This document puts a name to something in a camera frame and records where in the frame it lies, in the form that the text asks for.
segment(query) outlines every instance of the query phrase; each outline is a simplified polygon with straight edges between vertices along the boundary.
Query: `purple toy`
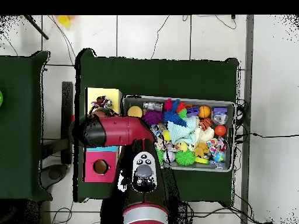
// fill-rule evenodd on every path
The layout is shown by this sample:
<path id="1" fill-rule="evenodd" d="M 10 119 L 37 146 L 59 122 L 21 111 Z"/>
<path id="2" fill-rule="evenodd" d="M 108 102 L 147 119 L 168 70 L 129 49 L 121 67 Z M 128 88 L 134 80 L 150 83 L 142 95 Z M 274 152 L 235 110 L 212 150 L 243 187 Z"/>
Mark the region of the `purple toy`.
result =
<path id="1" fill-rule="evenodd" d="M 213 109 L 214 113 L 227 113 L 227 108 L 225 107 L 215 107 Z"/>
<path id="2" fill-rule="evenodd" d="M 149 125 L 157 124 L 162 122 L 163 114 L 160 111 L 148 110 L 142 117 L 142 119 Z"/>
<path id="3" fill-rule="evenodd" d="M 199 115 L 199 107 L 189 107 L 186 108 L 187 110 L 187 116 L 190 118 L 191 116 L 197 116 Z"/>

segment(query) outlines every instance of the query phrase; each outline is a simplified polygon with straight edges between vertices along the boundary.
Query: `yellow ball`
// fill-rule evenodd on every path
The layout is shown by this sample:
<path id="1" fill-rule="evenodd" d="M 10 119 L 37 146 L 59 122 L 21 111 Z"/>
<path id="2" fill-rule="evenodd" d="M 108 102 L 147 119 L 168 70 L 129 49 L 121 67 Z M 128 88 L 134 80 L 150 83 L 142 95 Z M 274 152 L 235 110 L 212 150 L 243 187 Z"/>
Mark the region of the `yellow ball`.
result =
<path id="1" fill-rule="evenodd" d="M 199 107 L 199 117 L 207 118 L 211 114 L 211 109 L 208 106 L 200 106 Z"/>
<path id="2" fill-rule="evenodd" d="M 167 130 L 164 130 L 162 132 L 162 136 L 164 137 L 165 141 L 170 141 L 171 140 L 171 135 L 169 134 L 169 131 L 167 131 Z"/>
<path id="3" fill-rule="evenodd" d="M 180 149 L 181 151 L 183 151 L 183 152 L 187 151 L 187 149 L 188 149 L 188 145 L 187 145 L 187 143 L 185 143 L 185 142 L 180 142 L 180 143 L 178 143 L 178 147 L 179 147 L 179 149 Z"/>

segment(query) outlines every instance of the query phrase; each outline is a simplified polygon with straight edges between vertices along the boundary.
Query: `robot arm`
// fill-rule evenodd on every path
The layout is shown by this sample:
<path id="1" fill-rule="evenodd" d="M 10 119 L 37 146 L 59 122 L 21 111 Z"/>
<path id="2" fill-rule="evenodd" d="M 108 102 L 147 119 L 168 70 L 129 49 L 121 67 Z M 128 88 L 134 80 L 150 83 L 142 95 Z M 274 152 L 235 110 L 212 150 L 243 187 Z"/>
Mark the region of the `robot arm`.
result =
<path id="1" fill-rule="evenodd" d="M 104 117 L 99 113 L 82 116 L 70 126 L 70 138 L 80 146 L 123 146 L 115 180 L 127 182 L 123 202 L 123 224 L 168 224 L 168 209 L 155 151 L 155 137 L 142 119 Z"/>

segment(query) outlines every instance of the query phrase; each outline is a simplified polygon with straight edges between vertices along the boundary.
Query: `round hole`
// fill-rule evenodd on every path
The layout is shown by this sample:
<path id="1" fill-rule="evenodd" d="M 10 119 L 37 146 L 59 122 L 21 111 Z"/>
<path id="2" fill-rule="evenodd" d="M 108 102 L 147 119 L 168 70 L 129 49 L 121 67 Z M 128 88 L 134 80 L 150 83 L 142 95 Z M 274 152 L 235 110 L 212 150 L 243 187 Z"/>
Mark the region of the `round hole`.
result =
<path id="1" fill-rule="evenodd" d="M 93 163 L 93 170 L 97 173 L 97 174 L 105 174 L 108 171 L 108 164 L 106 161 L 104 160 L 96 160 Z"/>

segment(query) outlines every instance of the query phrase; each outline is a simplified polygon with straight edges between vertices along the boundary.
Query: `plush toy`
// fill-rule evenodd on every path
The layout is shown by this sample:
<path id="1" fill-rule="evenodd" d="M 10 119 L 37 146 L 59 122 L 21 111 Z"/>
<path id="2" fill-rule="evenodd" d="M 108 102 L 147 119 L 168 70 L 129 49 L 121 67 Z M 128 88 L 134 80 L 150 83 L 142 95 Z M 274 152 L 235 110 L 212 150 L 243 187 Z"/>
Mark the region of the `plush toy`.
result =
<path id="1" fill-rule="evenodd" d="M 185 142 L 179 142 L 178 144 L 177 144 L 177 146 L 178 146 L 178 148 L 181 150 L 181 151 L 183 151 L 183 152 L 185 152 L 185 151 L 187 151 L 187 149 L 188 149 L 188 146 L 187 146 L 187 144 L 185 143 Z"/>
<path id="2" fill-rule="evenodd" d="M 204 142 L 200 142 L 194 150 L 194 155 L 204 158 L 204 154 L 207 152 L 208 152 L 208 145 Z"/>
<path id="3" fill-rule="evenodd" d="M 199 133 L 198 142 L 207 142 L 214 137 L 214 130 L 211 127 L 208 127 L 205 131 Z"/>
<path id="4" fill-rule="evenodd" d="M 204 118 L 200 121 L 199 125 L 205 131 L 209 126 L 212 126 L 212 121 L 209 118 Z"/>

